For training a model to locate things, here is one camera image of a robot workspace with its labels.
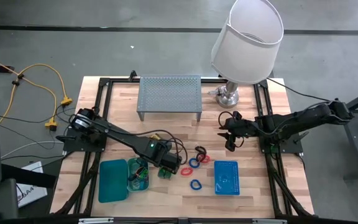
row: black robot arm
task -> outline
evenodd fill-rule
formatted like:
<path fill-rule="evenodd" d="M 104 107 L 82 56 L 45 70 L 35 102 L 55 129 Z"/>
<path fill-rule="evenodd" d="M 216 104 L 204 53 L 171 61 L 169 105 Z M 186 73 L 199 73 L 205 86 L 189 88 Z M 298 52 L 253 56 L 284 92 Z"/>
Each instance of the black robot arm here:
<path fill-rule="evenodd" d="M 80 109 L 70 121 L 72 129 L 81 133 L 74 141 L 97 145 L 105 137 L 116 140 L 130 147 L 140 158 L 152 163 L 156 167 L 163 167 L 176 174 L 182 158 L 169 152 L 172 144 L 162 139 L 154 139 L 132 134 L 104 118 L 96 115 L 91 109 Z"/>
<path fill-rule="evenodd" d="M 346 104 L 337 100 L 317 103 L 291 114 L 258 116 L 255 121 L 242 119 L 235 111 L 220 127 L 228 133 L 219 135 L 226 138 L 226 149 L 234 151 L 236 138 L 264 137 L 270 144 L 279 144 L 294 134 L 322 124 L 345 125 L 353 117 Z"/>

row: blue hair tie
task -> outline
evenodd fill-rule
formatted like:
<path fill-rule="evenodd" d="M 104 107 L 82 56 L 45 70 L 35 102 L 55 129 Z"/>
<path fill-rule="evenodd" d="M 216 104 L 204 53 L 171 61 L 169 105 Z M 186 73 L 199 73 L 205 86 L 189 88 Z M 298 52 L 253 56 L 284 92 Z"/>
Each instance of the blue hair tie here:
<path fill-rule="evenodd" d="M 191 162 L 196 161 L 197 165 L 193 165 Z M 189 166 L 191 166 L 192 168 L 198 168 L 200 166 L 200 162 L 198 162 L 195 158 L 191 158 L 189 160 Z"/>
<path fill-rule="evenodd" d="M 203 186 L 201 185 L 201 183 L 200 183 L 198 180 L 196 180 L 196 179 L 194 179 L 194 180 L 192 180 L 192 181 L 190 182 L 190 187 L 191 187 L 191 189 L 193 189 L 193 190 L 199 190 L 199 189 L 202 189 L 202 188 L 203 188 Z"/>

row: yellow power cord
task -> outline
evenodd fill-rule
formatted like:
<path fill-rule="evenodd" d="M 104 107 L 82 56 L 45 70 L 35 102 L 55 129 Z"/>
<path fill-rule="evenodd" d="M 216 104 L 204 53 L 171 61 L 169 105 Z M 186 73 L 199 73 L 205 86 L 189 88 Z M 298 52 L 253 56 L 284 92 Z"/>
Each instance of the yellow power cord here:
<path fill-rule="evenodd" d="M 62 83 L 62 88 L 63 88 L 63 94 L 64 94 L 64 98 L 63 100 L 61 101 L 61 105 L 69 105 L 70 103 L 73 102 L 73 100 L 69 97 L 67 97 L 66 95 L 66 89 L 65 89 L 65 86 L 64 86 L 64 83 L 63 83 L 63 79 L 62 79 L 62 76 L 59 74 L 59 72 L 54 69 L 53 67 L 49 66 L 49 65 L 46 65 L 46 64 L 42 64 L 42 63 L 37 63 L 37 64 L 34 64 L 34 65 L 30 65 L 28 67 L 26 67 L 25 69 L 23 69 L 20 73 L 17 73 L 13 70 L 11 70 L 10 68 L 6 67 L 5 65 L 1 64 L 0 63 L 0 66 L 2 66 L 3 68 L 5 68 L 6 70 L 9 70 L 10 72 L 12 72 L 13 74 L 16 74 L 17 76 L 21 75 L 22 73 L 24 73 L 25 71 L 27 71 L 28 69 L 32 68 L 32 67 L 35 67 L 35 66 L 44 66 L 44 67 L 48 67 L 50 68 L 51 70 L 53 70 L 58 76 L 59 76 L 59 79 L 60 79 L 60 82 Z M 46 128 L 49 128 L 51 126 L 57 126 L 57 123 L 55 122 L 55 116 L 56 116 L 56 109 L 57 109 L 57 99 L 56 99 L 56 95 L 53 93 L 52 90 L 48 89 L 47 87 L 45 86 L 42 86 L 42 85 L 38 85 L 38 84 L 35 84 L 34 82 L 26 79 L 26 78 L 22 78 L 24 79 L 26 82 L 30 83 L 31 85 L 33 86 L 36 86 L 36 87 L 39 87 L 39 88 L 43 88 L 44 90 L 47 90 L 50 94 L 52 94 L 53 96 L 53 99 L 54 99 L 54 102 L 55 102 L 55 107 L 53 108 L 53 115 L 52 117 L 50 118 L 49 122 L 45 123 L 45 127 Z M 16 85 L 13 85 L 13 88 L 12 88 L 12 92 L 11 92 L 11 99 L 9 101 L 9 105 L 4 113 L 4 117 L 8 114 L 9 110 L 11 109 L 11 106 L 12 106 L 12 102 L 13 102 L 13 98 L 14 98 L 14 93 L 15 93 L 15 90 L 16 90 Z"/>

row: electrical plug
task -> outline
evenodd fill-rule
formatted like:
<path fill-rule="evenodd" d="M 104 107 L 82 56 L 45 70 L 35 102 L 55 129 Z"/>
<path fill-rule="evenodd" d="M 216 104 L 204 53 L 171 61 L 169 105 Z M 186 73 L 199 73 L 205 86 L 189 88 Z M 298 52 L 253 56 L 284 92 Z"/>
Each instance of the electrical plug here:
<path fill-rule="evenodd" d="M 45 127 L 49 128 L 51 131 L 56 131 L 57 129 L 57 122 L 53 120 L 53 118 L 50 118 L 49 122 L 45 123 Z"/>
<path fill-rule="evenodd" d="M 72 102 L 73 102 L 73 99 L 65 96 L 64 99 L 60 102 L 60 104 L 63 105 L 63 106 L 67 106 Z"/>

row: white lampshade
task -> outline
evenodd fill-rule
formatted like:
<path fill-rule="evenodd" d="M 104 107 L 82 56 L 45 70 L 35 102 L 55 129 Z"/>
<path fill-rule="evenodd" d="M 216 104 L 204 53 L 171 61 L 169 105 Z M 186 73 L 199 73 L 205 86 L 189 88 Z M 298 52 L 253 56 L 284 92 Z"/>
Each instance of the white lampshade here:
<path fill-rule="evenodd" d="M 251 85 L 267 78 L 283 38 L 283 22 L 266 0 L 237 0 L 211 54 L 224 78 Z"/>

